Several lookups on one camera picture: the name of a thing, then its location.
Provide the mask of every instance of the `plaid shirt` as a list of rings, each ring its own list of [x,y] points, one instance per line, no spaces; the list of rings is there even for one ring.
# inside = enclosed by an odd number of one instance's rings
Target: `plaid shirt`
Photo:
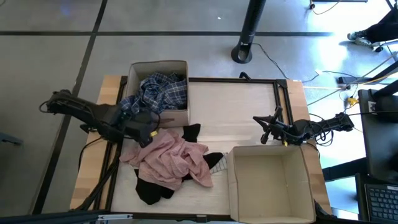
[[[141,81],[137,95],[126,97],[119,103],[123,110],[137,114],[141,108],[149,108],[160,114],[163,110],[187,108],[187,79],[173,72],[163,75],[155,72]]]

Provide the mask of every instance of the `open cardboard box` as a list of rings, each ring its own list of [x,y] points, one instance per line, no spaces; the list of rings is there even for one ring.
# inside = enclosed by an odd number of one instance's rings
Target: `open cardboard box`
[[[231,218],[243,223],[312,223],[315,209],[299,146],[239,146],[227,156]]]
[[[177,74],[185,76],[187,78],[188,92],[188,63],[183,60],[161,60],[157,62],[137,62],[131,65],[129,78],[127,80],[126,96],[135,95],[139,90],[140,82],[154,72],[160,72],[164,75],[177,72]],[[189,107],[188,95],[187,108],[185,110],[165,110],[161,112],[159,127],[172,128],[189,125]]]

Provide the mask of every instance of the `pink shirt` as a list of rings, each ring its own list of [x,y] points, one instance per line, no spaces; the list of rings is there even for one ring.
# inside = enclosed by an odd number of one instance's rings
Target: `pink shirt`
[[[131,148],[119,159],[139,167],[144,181],[178,190],[182,177],[190,174],[195,182],[212,187],[211,174],[203,154],[207,146],[187,142],[172,130],[160,129],[147,147]]]

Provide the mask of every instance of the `sneaker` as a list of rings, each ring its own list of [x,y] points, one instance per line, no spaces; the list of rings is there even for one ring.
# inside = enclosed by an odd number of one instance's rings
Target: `sneaker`
[[[357,39],[358,37],[366,37],[366,32],[365,32],[365,30],[358,31],[358,32],[352,32],[352,33],[347,34],[348,40],[354,41],[354,40]]]
[[[372,43],[370,41],[368,41],[368,39],[365,39],[365,38],[355,39],[355,44],[365,46],[365,47],[372,47]]]

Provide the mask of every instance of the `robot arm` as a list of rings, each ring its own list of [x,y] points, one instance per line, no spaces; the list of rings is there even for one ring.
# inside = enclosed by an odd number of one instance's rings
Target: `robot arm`
[[[118,105],[97,105],[77,98],[72,96],[69,90],[53,92],[52,97],[43,104],[47,106],[47,111],[43,112],[71,115],[86,123],[80,126],[84,131],[96,129],[108,141],[120,142],[124,138],[131,138],[141,147],[146,147],[152,142],[154,122],[148,111],[140,111],[133,115]]]
[[[265,132],[261,137],[261,143],[267,143],[269,134],[272,134],[274,139],[299,146],[304,141],[315,139],[322,133],[329,131],[352,131],[354,127],[349,116],[344,113],[336,114],[334,118],[320,122],[300,119],[294,121],[293,125],[286,125],[278,121],[277,118],[281,113],[282,108],[278,106],[273,116],[253,117]]]

